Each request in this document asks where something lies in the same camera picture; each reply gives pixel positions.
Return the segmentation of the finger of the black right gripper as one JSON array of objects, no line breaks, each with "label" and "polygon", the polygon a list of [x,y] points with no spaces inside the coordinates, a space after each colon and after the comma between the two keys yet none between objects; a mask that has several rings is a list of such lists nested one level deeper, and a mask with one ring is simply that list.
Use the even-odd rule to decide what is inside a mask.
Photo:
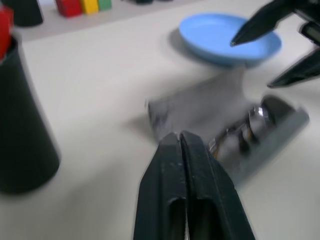
[{"label": "finger of the black right gripper", "polygon": [[244,23],[231,40],[230,45],[235,47],[252,42],[272,32],[282,19],[294,12],[296,5],[296,0],[272,0]]},{"label": "finger of the black right gripper", "polygon": [[269,88],[284,88],[316,79],[320,76],[320,49],[301,58],[281,75],[267,84]]}]

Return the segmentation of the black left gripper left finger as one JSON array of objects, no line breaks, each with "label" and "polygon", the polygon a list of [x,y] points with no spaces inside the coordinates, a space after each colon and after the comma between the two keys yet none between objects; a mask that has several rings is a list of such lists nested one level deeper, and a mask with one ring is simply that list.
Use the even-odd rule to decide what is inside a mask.
[{"label": "black left gripper left finger", "polygon": [[186,227],[186,177],[181,145],[164,137],[139,185],[135,240],[183,240]]}]

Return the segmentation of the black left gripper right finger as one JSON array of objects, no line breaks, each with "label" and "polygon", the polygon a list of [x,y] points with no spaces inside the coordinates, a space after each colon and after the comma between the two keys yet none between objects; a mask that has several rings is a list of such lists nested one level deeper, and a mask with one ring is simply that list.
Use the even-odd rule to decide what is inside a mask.
[{"label": "black left gripper right finger", "polygon": [[253,240],[251,225],[235,186],[203,140],[180,134],[187,180],[187,222],[191,240]]}]

